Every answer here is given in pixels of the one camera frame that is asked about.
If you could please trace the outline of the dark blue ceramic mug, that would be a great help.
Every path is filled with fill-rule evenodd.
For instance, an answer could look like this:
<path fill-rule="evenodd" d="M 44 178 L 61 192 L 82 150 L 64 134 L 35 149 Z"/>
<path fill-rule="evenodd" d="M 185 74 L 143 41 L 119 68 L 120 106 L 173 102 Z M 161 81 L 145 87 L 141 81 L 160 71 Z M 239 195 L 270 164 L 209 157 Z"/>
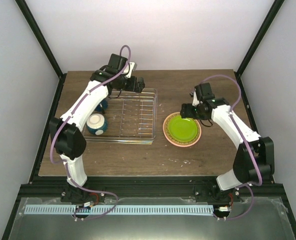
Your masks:
<path fill-rule="evenodd" d="M 105 114 L 106 109 L 108 108 L 108 102 L 106 99 L 103 99 L 95 108 L 95 111 L 100 114 Z"/>

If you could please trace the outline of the white and teal bowl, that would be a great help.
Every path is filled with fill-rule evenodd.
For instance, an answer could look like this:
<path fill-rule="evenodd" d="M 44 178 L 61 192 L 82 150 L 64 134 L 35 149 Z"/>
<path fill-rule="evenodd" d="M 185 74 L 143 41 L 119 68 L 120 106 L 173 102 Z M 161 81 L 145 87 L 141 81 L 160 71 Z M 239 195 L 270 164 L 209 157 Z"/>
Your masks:
<path fill-rule="evenodd" d="M 86 127 L 89 133 L 99 136 L 106 132 L 108 123 L 102 114 L 95 113 L 90 115 L 87 119 Z"/>

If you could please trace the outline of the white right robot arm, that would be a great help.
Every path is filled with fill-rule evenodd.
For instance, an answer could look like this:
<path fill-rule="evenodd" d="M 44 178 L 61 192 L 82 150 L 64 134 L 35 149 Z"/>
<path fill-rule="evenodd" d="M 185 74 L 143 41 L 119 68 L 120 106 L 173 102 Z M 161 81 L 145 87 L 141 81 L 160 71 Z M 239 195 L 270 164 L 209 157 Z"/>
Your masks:
<path fill-rule="evenodd" d="M 223 97 L 216 97 L 210 83 L 194 88 L 192 103 L 182 104 L 183 119 L 211 120 L 219 125 L 235 145 L 237 152 L 232 169 L 216 178 L 210 188 L 211 198 L 224 200 L 228 190 L 244 185 L 260 186 L 265 178 L 274 174 L 274 144 L 271 138 L 261 137 L 249 128 Z"/>

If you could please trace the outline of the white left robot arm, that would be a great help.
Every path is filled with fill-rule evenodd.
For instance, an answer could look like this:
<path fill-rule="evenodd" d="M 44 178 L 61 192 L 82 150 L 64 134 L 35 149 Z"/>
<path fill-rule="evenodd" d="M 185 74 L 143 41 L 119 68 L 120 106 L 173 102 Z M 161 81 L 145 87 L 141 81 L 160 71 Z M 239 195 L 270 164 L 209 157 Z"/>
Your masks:
<path fill-rule="evenodd" d="M 129 57 L 111 54 L 107 65 L 94 71 L 76 102 L 61 117 L 53 117 L 49 122 L 51 148 L 50 160 L 58 153 L 63 163 L 67 182 L 73 186 L 72 196 L 79 202 L 86 201 L 90 190 L 84 186 L 87 181 L 83 166 L 83 153 L 86 140 L 82 130 L 91 113 L 107 98 L 113 89 L 123 92 L 141 93 L 145 87 L 141 77 L 133 75 L 137 64 Z"/>

